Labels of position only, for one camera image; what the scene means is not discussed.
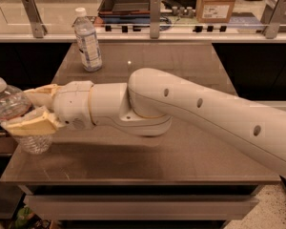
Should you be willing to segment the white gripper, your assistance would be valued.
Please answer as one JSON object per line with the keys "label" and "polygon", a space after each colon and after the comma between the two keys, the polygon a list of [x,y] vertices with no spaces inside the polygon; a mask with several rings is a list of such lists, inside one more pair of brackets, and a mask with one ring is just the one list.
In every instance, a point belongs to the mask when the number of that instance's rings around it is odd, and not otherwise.
{"label": "white gripper", "polygon": [[11,135],[52,135],[66,126],[71,130],[89,130],[93,123],[89,108],[91,81],[73,81],[65,86],[49,84],[25,90],[35,107],[22,117],[1,123]]}

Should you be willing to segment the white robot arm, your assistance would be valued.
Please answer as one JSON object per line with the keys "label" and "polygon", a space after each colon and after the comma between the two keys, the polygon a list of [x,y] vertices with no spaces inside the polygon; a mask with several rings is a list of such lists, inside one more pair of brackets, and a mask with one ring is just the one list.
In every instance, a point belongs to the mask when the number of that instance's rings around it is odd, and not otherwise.
{"label": "white robot arm", "polygon": [[13,135],[49,135],[67,126],[112,126],[132,135],[162,135],[179,118],[231,143],[286,177],[286,111],[143,68],[126,83],[73,81],[27,90],[36,109],[6,120]]}

